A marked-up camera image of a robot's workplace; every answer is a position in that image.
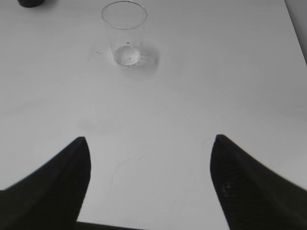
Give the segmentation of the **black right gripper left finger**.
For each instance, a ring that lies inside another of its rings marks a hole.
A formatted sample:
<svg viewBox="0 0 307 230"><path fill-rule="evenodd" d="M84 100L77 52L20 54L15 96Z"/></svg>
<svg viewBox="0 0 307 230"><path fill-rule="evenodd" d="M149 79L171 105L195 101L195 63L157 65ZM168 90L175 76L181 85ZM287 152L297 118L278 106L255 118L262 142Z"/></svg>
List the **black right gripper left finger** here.
<svg viewBox="0 0 307 230"><path fill-rule="evenodd" d="M0 193L2 230L72 230L91 177L90 152L78 137L39 169Z"/></svg>

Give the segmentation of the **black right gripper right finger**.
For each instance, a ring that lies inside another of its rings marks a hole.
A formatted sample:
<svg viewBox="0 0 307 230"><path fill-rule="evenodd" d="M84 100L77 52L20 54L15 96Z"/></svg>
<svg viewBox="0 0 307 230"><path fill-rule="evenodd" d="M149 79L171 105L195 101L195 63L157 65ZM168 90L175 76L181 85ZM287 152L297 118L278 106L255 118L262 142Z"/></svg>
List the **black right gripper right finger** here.
<svg viewBox="0 0 307 230"><path fill-rule="evenodd" d="M214 189L231 230L305 230L307 191L216 136L210 160Z"/></svg>

